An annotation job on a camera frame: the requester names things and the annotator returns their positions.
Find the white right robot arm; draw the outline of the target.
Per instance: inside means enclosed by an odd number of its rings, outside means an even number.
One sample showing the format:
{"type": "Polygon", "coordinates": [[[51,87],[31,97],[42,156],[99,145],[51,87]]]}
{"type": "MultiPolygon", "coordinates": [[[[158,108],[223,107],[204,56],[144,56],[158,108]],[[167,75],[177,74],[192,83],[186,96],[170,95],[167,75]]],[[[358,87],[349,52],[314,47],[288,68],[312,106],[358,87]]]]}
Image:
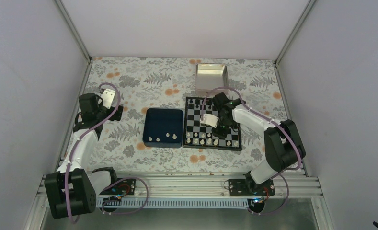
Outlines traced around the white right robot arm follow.
{"type": "Polygon", "coordinates": [[[265,160],[245,175],[245,189],[250,195],[257,195],[266,181],[291,170],[291,165],[296,164],[295,170],[300,168],[306,152],[292,120],[275,121],[252,110],[242,99],[228,99],[223,92],[215,95],[212,102],[218,115],[205,115],[204,121],[218,138],[225,138],[237,124],[263,131],[265,160]]]}

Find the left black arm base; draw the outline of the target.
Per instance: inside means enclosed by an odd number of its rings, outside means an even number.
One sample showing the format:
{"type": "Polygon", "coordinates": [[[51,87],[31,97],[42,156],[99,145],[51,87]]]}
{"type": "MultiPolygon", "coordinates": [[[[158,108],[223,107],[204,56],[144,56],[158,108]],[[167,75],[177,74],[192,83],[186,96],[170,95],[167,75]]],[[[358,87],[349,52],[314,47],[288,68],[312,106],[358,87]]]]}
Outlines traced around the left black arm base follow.
{"type": "Polygon", "coordinates": [[[122,180],[120,183],[102,191],[97,197],[96,207],[106,212],[114,212],[122,204],[126,196],[132,196],[135,192],[136,179],[122,180]]]}

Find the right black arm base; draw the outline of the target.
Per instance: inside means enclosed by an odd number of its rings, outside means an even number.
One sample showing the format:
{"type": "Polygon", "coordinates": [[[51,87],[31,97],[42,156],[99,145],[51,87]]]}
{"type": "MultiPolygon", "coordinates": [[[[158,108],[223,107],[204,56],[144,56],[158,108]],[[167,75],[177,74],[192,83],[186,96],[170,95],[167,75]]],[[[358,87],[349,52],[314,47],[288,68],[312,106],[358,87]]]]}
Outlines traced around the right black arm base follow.
{"type": "Polygon", "coordinates": [[[275,186],[272,179],[262,184],[256,184],[251,179],[228,179],[223,187],[231,196],[252,196],[247,199],[248,209],[253,213],[260,213],[265,207],[266,201],[275,195],[275,186]]]}

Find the dark blue piece tray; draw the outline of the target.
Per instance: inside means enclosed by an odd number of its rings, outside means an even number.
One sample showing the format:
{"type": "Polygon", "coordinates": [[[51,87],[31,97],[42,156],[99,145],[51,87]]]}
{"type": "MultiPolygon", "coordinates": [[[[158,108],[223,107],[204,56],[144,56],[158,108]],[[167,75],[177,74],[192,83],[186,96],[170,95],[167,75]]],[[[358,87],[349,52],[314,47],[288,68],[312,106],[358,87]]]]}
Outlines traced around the dark blue piece tray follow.
{"type": "Polygon", "coordinates": [[[183,145],[183,111],[149,108],[146,112],[142,141],[146,147],[180,148],[183,145]]]}

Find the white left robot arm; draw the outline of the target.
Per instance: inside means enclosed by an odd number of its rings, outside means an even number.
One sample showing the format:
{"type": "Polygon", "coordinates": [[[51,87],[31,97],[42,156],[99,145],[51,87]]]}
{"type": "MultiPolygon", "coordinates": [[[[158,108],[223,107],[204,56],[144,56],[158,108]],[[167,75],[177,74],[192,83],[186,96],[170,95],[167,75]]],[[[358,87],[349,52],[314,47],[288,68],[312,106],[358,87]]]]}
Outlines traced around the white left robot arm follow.
{"type": "Polygon", "coordinates": [[[118,97],[114,90],[106,89],[101,95],[86,93],[79,97],[81,119],[76,118],[74,140],[70,153],[55,173],[44,181],[50,211],[55,219],[92,213],[96,196],[103,190],[115,193],[119,181],[112,167],[99,168],[86,173],[90,156],[100,139],[103,123],[120,121],[123,107],[112,106],[118,97]]]}

